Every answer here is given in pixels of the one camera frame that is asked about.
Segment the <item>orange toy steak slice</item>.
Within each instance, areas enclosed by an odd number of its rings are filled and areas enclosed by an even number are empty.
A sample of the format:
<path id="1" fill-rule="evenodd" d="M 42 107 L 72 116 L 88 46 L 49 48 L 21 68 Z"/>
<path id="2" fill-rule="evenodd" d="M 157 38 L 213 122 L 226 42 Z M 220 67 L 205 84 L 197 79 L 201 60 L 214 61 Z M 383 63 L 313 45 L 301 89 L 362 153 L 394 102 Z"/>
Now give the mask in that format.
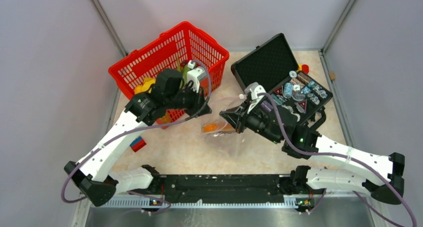
<path id="1" fill-rule="evenodd" d="M 226 121 L 219 121 L 210 124 L 206 124 L 202 127 L 203 133 L 214 133 L 214 132 L 230 132 L 234 128 Z"/>

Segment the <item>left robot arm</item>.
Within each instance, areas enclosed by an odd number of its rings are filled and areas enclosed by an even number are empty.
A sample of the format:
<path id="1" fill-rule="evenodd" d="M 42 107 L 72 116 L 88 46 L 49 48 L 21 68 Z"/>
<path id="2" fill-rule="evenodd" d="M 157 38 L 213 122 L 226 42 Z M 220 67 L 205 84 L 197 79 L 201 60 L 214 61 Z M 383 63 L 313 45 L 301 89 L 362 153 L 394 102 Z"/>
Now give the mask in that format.
<path id="1" fill-rule="evenodd" d="M 190 118 L 210 114 L 208 98 L 201 82 L 211 81 L 207 69 L 199 66 L 187 72 L 186 79 L 175 69 L 164 69 L 145 91 L 135 94 L 125 106 L 118 121 L 97 145 L 77 162 L 68 162 L 65 183 L 75 186 L 94 206 L 107 203 L 113 196 L 143 189 L 158 191 L 160 180 L 144 167 L 129 171 L 112 171 L 112 167 L 130 144 L 145 130 L 170 126 L 157 125 L 168 110 L 184 110 Z"/>

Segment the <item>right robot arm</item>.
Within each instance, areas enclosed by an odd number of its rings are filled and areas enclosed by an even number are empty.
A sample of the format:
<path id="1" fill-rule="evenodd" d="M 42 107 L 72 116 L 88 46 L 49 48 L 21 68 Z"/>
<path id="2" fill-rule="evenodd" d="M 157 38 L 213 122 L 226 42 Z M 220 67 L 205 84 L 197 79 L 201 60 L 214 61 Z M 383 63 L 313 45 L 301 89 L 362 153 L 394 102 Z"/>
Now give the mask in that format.
<path id="1" fill-rule="evenodd" d="M 295 191 L 337 189 L 359 192 L 390 205 L 399 205 L 404 194 L 405 156 L 393 152 L 376 155 L 340 144 L 297 123 L 286 106 L 273 106 L 267 98 L 245 101 L 219 113 L 238 133 L 249 129 L 267 140 L 283 143 L 282 151 L 296 159 L 323 162 L 338 170 L 299 166 L 292 172 Z"/>

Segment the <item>clear zip top bag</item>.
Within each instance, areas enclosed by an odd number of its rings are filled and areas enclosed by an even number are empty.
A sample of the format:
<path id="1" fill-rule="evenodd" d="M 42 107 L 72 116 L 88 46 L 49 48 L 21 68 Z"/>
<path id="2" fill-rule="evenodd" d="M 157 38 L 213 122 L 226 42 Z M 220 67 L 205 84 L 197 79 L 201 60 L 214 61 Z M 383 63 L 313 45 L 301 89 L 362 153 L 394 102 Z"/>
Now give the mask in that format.
<path id="1" fill-rule="evenodd" d="M 235 129 L 219 113 L 230 108 L 239 106 L 245 100 L 243 94 L 223 97 L 212 101 L 209 107 L 212 113 L 201 120 L 202 137 L 211 150 L 222 155 L 235 157 L 241 152 L 241 144 L 244 141 L 243 135 L 236 133 Z"/>

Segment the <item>red plastic shopping basket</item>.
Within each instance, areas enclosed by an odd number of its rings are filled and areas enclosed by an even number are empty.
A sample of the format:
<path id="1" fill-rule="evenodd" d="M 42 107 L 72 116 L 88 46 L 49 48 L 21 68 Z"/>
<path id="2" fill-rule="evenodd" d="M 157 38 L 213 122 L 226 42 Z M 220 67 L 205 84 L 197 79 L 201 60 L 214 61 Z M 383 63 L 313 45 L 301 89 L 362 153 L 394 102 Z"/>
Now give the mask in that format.
<path id="1" fill-rule="evenodd" d="M 108 73 L 120 91 L 131 99 L 134 88 L 142 84 L 146 77 L 156 78 L 164 69 L 177 70 L 177 56 L 181 60 L 199 60 L 206 66 L 210 79 L 205 78 L 201 82 L 205 96 L 220 86 L 229 52 L 214 38 L 188 21 L 161 33 L 145 47 L 132 51 L 113 64 Z"/>

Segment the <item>black poker chip case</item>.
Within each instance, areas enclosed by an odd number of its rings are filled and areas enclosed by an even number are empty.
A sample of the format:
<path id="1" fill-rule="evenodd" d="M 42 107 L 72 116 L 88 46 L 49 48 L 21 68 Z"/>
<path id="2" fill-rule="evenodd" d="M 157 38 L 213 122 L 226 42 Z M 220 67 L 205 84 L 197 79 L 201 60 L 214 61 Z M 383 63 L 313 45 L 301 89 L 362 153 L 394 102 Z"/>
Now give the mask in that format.
<path id="1" fill-rule="evenodd" d="M 318 129 L 326 121 L 325 105 L 333 94 L 299 68 L 283 33 L 279 33 L 231 65 L 240 87 L 257 82 L 287 108 L 297 122 Z"/>

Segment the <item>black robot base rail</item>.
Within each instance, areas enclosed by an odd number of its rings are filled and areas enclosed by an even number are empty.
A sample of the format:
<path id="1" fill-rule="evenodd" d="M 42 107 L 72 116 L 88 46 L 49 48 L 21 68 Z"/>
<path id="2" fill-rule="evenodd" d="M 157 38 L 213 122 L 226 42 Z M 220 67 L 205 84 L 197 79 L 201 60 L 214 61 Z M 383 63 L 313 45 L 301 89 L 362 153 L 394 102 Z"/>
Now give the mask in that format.
<path id="1" fill-rule="evenodd" d="M 282 203 L 285 196 L 320 194 L 289 175 L 156 175 L 145 195 L 158 195 L 172 204 Z"/>

